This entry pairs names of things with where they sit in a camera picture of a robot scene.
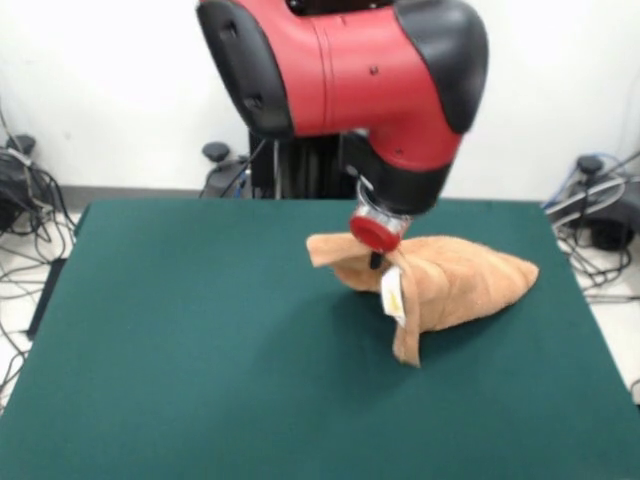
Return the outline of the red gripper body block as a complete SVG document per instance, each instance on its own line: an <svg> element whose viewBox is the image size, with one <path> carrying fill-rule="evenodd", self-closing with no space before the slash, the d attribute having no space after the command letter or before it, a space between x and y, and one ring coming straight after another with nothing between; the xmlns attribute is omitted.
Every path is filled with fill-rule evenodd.
<svg viewBox="0 0 640 480"><path fill-rule="evenodd" d="M403 238L403 221L353 215L349 221L353 236L372 251L393 251Z"/></svg>

